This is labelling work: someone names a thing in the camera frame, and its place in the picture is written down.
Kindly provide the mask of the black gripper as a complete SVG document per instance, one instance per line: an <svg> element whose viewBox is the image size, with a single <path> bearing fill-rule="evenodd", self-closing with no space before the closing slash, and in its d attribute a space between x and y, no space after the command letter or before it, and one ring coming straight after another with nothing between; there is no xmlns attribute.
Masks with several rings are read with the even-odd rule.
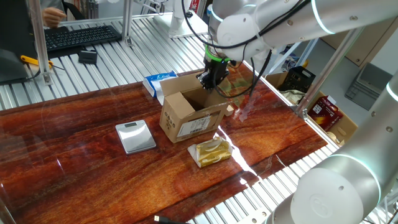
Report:
<svg viewBox="0 0 398 224"><path fill-rule="evenodd" d="M216 60L205 60L205 71L197 75L203 88L209 87L207 90L212 92L216 89L224 78L229 74L227 71L227 62L218 62Z"/></svg>

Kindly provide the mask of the person's bare hand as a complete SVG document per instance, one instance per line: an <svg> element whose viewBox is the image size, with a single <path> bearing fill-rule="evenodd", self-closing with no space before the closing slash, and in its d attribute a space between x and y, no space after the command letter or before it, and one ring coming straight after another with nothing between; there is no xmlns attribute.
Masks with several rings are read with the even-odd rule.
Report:
<svg viewBox="0 0 398 224"><path fill-rule="evenodd" d="M47 7L42 10L42 19L45 26L49 28L57 28L67 15L60 9Z"/></svg>

